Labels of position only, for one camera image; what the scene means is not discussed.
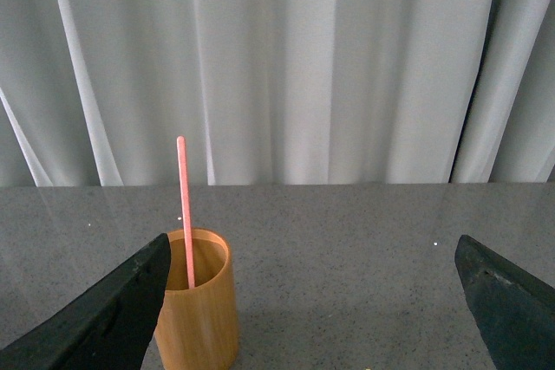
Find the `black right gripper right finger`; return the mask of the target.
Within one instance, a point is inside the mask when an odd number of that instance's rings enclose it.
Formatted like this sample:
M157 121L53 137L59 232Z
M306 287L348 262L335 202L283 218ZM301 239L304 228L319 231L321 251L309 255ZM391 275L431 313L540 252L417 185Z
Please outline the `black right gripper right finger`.
M495 367L553 369L554 288L469 235L454 262Z

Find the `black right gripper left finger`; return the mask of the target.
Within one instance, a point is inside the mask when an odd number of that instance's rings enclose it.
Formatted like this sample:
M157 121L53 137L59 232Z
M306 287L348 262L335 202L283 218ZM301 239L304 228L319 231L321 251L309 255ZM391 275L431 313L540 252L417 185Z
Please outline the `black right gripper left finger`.
M139 369L170 269L167 234L1 351L3 369Z

